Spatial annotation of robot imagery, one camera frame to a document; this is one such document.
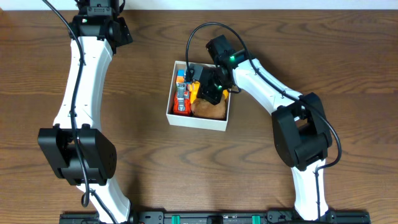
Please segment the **orange rubber animal toy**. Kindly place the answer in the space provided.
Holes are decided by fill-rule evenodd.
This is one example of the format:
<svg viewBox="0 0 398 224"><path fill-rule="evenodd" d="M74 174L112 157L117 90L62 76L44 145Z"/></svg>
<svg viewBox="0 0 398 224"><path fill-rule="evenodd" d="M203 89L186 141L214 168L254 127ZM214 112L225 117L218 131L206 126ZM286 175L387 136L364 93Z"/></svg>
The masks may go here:
<svg viewBox="0 0 398 224"><path fill-rule="evenodd" d="M188 85L188 90L190 91L190 103L193 104L193 102L197 98L197 94L199 91L200 83L198 81L195 81L191 84ZM223 96L227 100L229 97L229 93L227 90L223 91Z"/></svg>

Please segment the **brown plush toy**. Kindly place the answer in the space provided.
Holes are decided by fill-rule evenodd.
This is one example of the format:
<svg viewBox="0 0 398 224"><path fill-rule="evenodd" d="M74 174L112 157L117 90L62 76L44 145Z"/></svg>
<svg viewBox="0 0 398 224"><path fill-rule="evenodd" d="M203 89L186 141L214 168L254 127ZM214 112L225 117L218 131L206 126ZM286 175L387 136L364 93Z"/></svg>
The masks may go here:
<svg viewBox="0 0 398 224"><path fill-rule="evenodd" d="M217 105L197 98L191 105L194 116L206 119L225 119L226 118L226 102L221 100Z"/></svg>

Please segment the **multicolour puzzle cube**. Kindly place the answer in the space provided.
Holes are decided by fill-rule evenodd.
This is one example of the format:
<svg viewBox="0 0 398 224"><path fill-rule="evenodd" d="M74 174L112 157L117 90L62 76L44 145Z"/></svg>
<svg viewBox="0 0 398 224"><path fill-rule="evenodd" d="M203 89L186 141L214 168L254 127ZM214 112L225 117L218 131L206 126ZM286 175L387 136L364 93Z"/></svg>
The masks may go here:
<svg viewBox="0 0 398 224"><path fill-rule="evenodd" d="M184 69L178 70L175 82L176 83L185 83L185 76L186 76L186 74L185 74Z"/></svg>

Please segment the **red toy truck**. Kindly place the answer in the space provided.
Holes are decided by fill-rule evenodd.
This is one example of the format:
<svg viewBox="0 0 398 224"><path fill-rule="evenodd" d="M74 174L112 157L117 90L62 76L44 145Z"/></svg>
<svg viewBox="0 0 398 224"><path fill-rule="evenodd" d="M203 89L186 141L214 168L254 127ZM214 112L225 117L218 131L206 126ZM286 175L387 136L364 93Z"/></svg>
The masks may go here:
<svg viewBox="0 0 398 224"><path fill-rule="evenodd" d="M190 116L190 92L185 83L177 83L174 97L173 113L180 116Z"/></svg>

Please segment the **white cardboard box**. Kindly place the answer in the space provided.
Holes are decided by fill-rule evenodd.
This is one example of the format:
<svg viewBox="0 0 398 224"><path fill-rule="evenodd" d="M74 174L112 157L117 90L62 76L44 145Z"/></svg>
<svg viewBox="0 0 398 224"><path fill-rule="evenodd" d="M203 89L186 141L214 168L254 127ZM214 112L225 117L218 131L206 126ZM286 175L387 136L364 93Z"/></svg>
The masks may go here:
<svg viewBox="0 0 398 224"><path fill-rule="evenodd" d="M183 126L188 128L199 128L209 129L214 131L226 131L228 118L229 118L229 105L231 101L231 95L227 97L226 102L226 118L225 119L207 119L197 118L194 116L180 116L173 113L174 107L174 95L176 92L176 78L179 70L186 69L186 63L184 61L176 60L174 63L174 69L172 72L172 80L170 83L169 98L166 109L166 117L169 125L172 126Z"/></svg>

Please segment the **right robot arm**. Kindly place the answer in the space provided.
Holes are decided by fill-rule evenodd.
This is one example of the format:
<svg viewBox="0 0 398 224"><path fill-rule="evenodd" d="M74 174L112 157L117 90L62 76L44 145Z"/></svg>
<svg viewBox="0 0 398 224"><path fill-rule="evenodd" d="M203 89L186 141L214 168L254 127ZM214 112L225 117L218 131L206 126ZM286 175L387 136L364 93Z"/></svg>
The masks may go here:
<svg viewBox="0 0 398 224"><path fill-rule="evenodd" d="M328 211L323 186L333 128L320 98L303 95L278 81L247 49L236 51L225 36L206 49L214 66L187 63L186 79L198 81L201 99L215 105L223 91L236 86L248 92L271 115L275 149L292 169L295 211L304 220L319 221Z"/></svg>

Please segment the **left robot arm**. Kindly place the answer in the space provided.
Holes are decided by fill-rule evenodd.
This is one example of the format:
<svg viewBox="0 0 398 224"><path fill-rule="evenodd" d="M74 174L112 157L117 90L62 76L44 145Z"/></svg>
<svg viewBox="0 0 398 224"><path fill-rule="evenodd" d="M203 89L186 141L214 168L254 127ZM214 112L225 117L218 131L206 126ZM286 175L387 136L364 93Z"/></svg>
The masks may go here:
<svg viewBox="0 0 398 224"><path fill-rule="evenodd" d="M130 200L116 180L114 144L101 132L101 103L109 64L118 47L132 43L123 17L124 2L77 1L78 14L65 19L71 64L62 105L38 144L59 179L83 192L81 204L94 215L61 215L60 223L134 223Z"/></svg>

